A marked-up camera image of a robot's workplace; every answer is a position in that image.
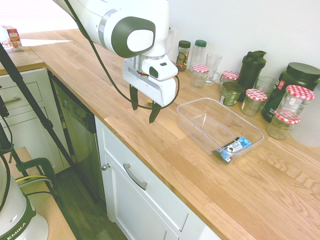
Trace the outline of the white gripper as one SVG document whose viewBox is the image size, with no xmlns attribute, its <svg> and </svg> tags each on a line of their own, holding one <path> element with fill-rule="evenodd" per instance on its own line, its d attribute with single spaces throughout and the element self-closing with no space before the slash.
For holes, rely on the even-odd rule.
<svg viewBox="0 0 320 240">
<path fill-rule="evenodd" d="M 149 116 L 150 124 L 156 120 L 161 108 L 174 100 L 177 85 L 173 76 L 163 80 L 158 80 L 151 75 L 143 76 L 134 69 L 132 58 L 124 60 L 122 76 L 130 84 L 130 101 L 134 111 L 139 107 L 138 91 L 153 100 Z"/>
</svg>

